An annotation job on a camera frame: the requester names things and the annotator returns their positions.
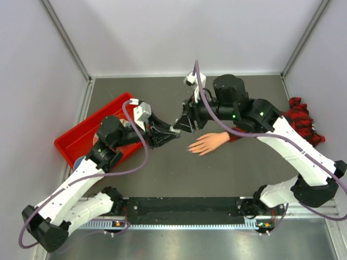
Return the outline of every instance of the mannequin hand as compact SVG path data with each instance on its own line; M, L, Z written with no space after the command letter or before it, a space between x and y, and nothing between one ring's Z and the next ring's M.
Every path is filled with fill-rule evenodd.
M230 137L227 132L205 134L197 139L197 142L189 146L189 151L204 155L220 147L229 141Z

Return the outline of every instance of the gray floor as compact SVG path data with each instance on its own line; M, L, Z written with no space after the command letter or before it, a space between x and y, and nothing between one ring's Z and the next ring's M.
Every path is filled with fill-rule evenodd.
M267 99L280 110L288 110L279 76L241 78L250 97ZM211 90L212 80L213 77L207 79L207 87ZM123 92L145 100L160 119L171 124L181 113L182 101L191 94L182 77L97 79L88 115ZM126 197L251 196L260 185L275 184L297 174L277 153L256 139L227 143L202 157L187 152L187 146L200 135L221 131L219 125L211 121L194 135L182 133L180 139L150 151L149 161L142 170L122 177L104 178L89 192L114 186ZM117 170L134 168L143 158L143 150L138 151Z
M75 231L49 260L337 260L322 219L285 220L270 237L255 231L127 231L113 239Z

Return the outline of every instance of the red and black plaid fabric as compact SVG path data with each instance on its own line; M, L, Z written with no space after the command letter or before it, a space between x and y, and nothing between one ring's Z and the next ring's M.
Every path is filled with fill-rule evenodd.
M313 147L316 147L321 142L325 142L324 136L317 134L316 130L314 130L313 119L309 116L310 112L307 110L307 104L301 104L300 97L293 97L289 100L289 106L289 111L282 112L282 115L291 127ZM239 132L245 132L238 127L234 127L233 129ZM230 142L241 138L233 134L229 134L229 136Z

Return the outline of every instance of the red plastic container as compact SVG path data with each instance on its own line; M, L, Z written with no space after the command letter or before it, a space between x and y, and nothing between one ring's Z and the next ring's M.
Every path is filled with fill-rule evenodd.
M104 117L108 115L115 115L120 119L126 120L121 107L125 101L132 98L133 96L130 93L122 94L54 141L54 145L63 155L71 168L73 168L74 162L79 157L86 155L93 147L94 135ZM126 110L129 112L132 119L134 118L134 107L134 105L127 105L126 107ZM141 147L141 142L138 144L120 147L119 150L122 152L123 157L117 165L121 164Z

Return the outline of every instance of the white wall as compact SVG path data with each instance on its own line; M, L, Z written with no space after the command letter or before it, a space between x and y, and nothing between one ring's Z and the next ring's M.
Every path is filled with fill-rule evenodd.
M318 149L347 162L347 1L332 0L287 77L292 96L308 103L318 133L326 143ZM339 211L347 213L347 197L339 190Z
M0 24L0 258L25 260L21 212L57 188L53 142L72 127L86 83L39 1L0 1Z
M282 72L318 0L50 0L93 76Z

